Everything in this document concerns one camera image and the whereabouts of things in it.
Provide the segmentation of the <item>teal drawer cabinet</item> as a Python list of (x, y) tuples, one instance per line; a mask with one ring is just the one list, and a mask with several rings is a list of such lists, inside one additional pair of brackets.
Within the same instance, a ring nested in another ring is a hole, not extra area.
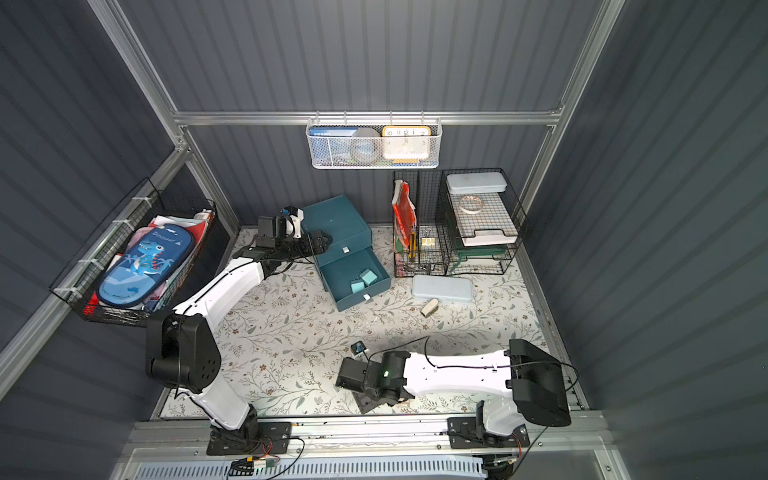
[(303, 227), (315, 237), (317, 231), (327, 244), (323, 253), (316, 250), (315, 261), (325, 279), (349, 284), (364, 269), (360, 255), (371, 248), (372, 232), (345, 195), (336, 196), (303, 209)]

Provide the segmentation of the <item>teal plug two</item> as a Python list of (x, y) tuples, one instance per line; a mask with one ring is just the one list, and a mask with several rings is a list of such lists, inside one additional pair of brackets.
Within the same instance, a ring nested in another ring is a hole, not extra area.
[(357, 279), (350, 283), (351, 291), (353, 293), (360, 292), (366, 288), (366, 284), (363, 280)]

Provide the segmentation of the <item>teal drawer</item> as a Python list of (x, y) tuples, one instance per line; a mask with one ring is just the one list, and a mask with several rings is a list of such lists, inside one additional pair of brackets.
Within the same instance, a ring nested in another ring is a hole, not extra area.
[[(378, 280), (372, 285), (366, 286), (364, 290), (353, 293), (350, 283), (360, 279), (360, 274), (365, 269), (370, 269), (376, 273)], [(372, 299), (374, 296), (389, 290), (392, 284), (390, 275), (379, 261), (372, 247), (365, 248), (321, 266), (319, 272), (324, 287), (333, 297), (335, 307), (339, 312), (367, 302), (363, 299), (363, 294), (369, 294)]]

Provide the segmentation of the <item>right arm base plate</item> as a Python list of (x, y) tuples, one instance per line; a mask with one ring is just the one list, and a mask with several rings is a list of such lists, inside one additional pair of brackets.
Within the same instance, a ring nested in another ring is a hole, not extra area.
[(510, 434), (496, 434), (488, 431), (476, 417), (449, 417), (447, 436), (450, 446), (456, 450), (475, 448), (513, 448), (522, 450), (530, 445), (525, 424), (516, 427)]

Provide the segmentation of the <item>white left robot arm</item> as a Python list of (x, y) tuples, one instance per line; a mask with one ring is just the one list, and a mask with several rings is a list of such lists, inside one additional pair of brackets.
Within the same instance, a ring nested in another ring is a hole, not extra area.
[(270, 245), (254, 238), (199, 292), (147, 319), (147, 376), (191, 398), (214, 426), (240, 430), (251, 406), (220, 373), (222, 357), (214, 333), (240, 299), (281, 265), (322, 254), (331, 243), (332, 237), (321, 230)]

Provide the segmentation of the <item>teal plug one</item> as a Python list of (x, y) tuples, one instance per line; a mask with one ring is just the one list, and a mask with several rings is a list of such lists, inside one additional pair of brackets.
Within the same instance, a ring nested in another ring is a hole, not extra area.
[(365, 269), (360, 274), (360, 280), (366, 286), (370, 286), (378, 280), (378, 275), (370, 269)]

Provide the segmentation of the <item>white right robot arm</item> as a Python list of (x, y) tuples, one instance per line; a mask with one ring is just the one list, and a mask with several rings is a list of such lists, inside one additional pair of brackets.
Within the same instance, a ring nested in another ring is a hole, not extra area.
[(342, 360), (335, 386), (353, 393), (367, 413), (386, 404), (435, 393), (489, 395), (476, 408), (476, 438), (507, 439), (529, 423), (566, 427), (572, 423), (564, 362), (529, 341), (511, 339), (502, 350), (468, 356), (431, 356), (387, 349), (380, 359), (361, 344)]

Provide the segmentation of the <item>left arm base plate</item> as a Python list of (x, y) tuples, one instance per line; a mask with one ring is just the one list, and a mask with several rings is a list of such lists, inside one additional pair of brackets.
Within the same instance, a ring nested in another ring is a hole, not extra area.
[(288, 450), (293, 424), (290, 422), (245, 423), (241, 429), (211, 427), (208, 456), (280, 455)]

